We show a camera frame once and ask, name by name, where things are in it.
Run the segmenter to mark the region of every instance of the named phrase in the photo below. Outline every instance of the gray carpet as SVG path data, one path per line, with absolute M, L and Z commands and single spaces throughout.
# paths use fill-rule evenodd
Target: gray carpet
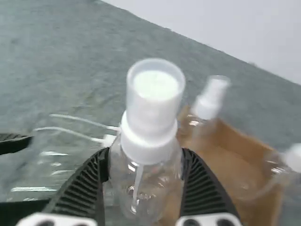
M 227 75 L 233 84 L 222 118 L 278 150 L 301 141 L 300 86 L 93 0 L 0 0 L 0 130 L 29 131 L 51 112 L 117 125 L 127 70 L 146 57 L 182 68 L 183 104 L 208 75 Z M 31 154 L 0 157 L 1 200 L 22 180 Z M 296 218 L 285 225 L 300 225 Z

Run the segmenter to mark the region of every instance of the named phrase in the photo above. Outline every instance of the white wall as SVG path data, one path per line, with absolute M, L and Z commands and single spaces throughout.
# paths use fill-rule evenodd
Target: white wall
M 301 0 L 104 0 L 301 84 Z

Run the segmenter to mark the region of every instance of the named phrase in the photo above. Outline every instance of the cardboard box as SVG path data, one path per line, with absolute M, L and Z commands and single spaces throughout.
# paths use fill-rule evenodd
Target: cardboard box
M 183 108 L 178 120 L 183 121 L 188 112 L 188 107 Z M 270 147 L 240 133 L 221 120 L 216 121 L 213 133 L 199 135 L 199 139 L 191 139 L 191 136 L 180 132 L 177 138 L 182 147 L 193 150 L 203 158 L 224 185 L 244 225 L 277 225 L 283 193 L 280 186 L 276 186 L 268 195 L 255 202 L 242 202 L 237 199 L 240 190 L 233 186 L 248 183 L 251 186 L 246 189 L 256 189 L 266 182 L 268 178 L 263 174 L 263 158 L 272 151 Z

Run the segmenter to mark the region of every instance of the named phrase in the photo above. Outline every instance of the white cap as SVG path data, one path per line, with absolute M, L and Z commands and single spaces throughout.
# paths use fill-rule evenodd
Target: white cap
M 301 144 L 292 145 L 285 152 L 284 161 L 293 171 L 301 173 Z
M 203 120 L 210 120 L 217 116 L 222 107 L 230 79 L 222 75 L 210 76 L 201 95 L 197 96 L 191 113 Z
M 183 73 L 166 60 L 145 59 L 129 69 L 121 145 L 130 159 L 150 165 L 170 156 L 184 88 Z

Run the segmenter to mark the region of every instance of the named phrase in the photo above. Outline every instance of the black rubber pad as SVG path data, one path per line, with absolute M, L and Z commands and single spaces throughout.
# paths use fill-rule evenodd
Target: black rubber pad
M 93 218 L 104 226 L 103 182 L 108 180 L 109 148 L 88 159 L 50 200 L 43 212 Z
M 193 151 L 183 150 L 186 163 L 180 216 L 231 213 L 239 218 L 232 200 L 209 169 Z
M 16 153 L 28 147 L 32 136 L 17 133 L 0 133 L 0 155 Z

